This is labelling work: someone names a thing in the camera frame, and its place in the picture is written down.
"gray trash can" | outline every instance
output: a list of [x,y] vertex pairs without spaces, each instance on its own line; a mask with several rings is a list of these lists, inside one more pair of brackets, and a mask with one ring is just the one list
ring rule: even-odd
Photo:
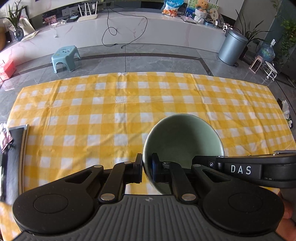
[[234,66],[246,47],[248,39],[234,30],[227,31],[225,36],[226,39],[218,53],[218,57],[224,63]]

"human hand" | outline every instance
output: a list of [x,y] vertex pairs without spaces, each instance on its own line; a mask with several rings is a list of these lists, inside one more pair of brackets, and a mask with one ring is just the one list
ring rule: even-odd
[[293,214],[293,205],[287,200],[283,199],[281,192],[278,193],[284,204],[284,216],[279,223],[276,233],[286,241],[296,241],[296,227],[295,222],[291,219]]

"teddy bear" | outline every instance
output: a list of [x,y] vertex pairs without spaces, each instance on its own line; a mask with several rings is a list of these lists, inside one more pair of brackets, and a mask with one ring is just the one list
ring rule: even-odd
[[209,7],[209,3],[205,0],[198,0],[197,4],[195,5],[196,8],[202,8],[206,10]]

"screw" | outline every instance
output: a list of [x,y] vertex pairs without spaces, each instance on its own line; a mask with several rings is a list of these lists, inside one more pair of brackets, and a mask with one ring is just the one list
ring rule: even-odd
[[192,194],[192,193],[185,193],[185,194],[182,195],[182,199],[184,201],[193,201],[193,200],[196,199],[196,196],[194,194]]
[[115,195],[112,194],[112,193],[104,193],[104,194],[101,195],[101,199],[102,199],[103,201],[111,201],[111,200],[113,200],[114,198],[115,198]]

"table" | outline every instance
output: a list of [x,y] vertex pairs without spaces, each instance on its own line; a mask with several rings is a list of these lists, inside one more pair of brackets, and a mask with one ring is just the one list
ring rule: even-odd
[[[30,125],[25,190],[95,164],[108,169],[134,161],[152,127],[174,113],[208,122],[228,156],[296,149],[280,107],[262,85],[165,72],[74,77],[25,87],[13,105],[9,126]],[[145,175],[126,193],[158,194]],[[19,233],[4,203],[0,221],[4,240]]]

